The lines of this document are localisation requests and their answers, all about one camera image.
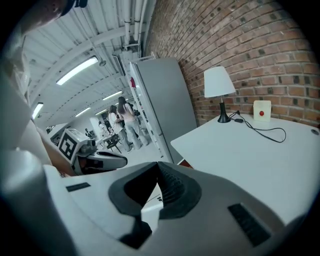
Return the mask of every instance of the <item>black slot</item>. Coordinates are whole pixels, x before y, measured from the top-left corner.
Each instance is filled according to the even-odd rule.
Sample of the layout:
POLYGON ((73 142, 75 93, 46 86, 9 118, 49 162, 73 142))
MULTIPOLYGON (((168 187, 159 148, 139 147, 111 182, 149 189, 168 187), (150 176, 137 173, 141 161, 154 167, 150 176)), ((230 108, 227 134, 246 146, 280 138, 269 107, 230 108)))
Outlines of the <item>black slot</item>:
POLYGON ((82 190, 87 187, 90 187, 90 185, 87 182, 84 182, 84 183, 80 183, 80 184, 76 184, 76 185, 66 186, 65 188, 66 188, 66 190, 68 190, 68 192, 72 192, 72 191, 76 191, 76 190, 82 190))
POLYGON ((260 245, 270 238, 270 233, 260 225, 260 223, 243 207, 241 203, 231 205, 228 209, 252 243, 253 247, 260 245))

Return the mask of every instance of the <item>long hair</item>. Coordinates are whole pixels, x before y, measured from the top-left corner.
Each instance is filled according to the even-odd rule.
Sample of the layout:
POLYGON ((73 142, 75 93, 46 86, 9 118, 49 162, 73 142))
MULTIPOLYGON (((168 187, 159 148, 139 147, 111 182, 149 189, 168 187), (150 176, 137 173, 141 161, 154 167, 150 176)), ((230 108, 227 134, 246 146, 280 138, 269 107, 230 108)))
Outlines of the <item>long hair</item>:
POLYGON ((126 112, 125 111, 125 104, 127 102, 126 102, 126 99, 124 97, 119 97, 118 100, 119 100, 118 112, 123 115, 126 112))
POLYGON ((111 105, 109 108, 109 115, 111 113, 115 113, 115 115, 117 115, 117 107, 115 105, 111 105))

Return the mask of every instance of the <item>white table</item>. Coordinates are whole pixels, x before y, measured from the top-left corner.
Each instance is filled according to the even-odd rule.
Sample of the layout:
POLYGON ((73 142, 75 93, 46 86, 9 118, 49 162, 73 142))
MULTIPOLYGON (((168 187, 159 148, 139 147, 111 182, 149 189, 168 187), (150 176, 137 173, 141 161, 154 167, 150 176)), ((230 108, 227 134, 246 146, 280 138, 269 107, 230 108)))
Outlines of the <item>white table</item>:
MULTIPOLYGON (((254 128, 283 128, 286 140, 276 143, 244 122, 218 123, 216 117, 171 145, 194 169, 234 182, 287 224, 308 211, 319 190, 320 135, 311 129, 319 130, 282 119, 260 122, 242 116, 254 128)), ((280 141, 284 138, 281 130, 262 133, 280 141)))

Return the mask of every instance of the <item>refrigerator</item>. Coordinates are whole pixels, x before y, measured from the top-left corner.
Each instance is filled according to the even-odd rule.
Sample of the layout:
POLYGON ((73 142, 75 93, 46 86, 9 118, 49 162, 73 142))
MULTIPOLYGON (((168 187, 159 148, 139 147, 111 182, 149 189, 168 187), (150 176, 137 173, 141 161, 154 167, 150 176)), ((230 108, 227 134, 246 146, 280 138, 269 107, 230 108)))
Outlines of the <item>refrigerator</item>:
POLYGON ((175 58, 130 62, 130 87, 153 143, 170 163, 183 158, 171 141, 197 128, 185 79, 175 58))

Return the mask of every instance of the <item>table lamp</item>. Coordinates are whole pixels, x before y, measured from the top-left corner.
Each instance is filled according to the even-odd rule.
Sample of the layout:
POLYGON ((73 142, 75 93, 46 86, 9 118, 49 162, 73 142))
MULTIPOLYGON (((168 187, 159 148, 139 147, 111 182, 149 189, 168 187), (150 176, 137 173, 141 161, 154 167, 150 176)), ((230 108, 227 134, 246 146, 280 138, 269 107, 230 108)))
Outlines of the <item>table lamp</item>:
POLYGON ((212 67, 204 72, 204 97, 220 96, 221 99, 219 123, 230 122, 222 96, 232 94, 235 91, 236 89, 223 66, 212 67))

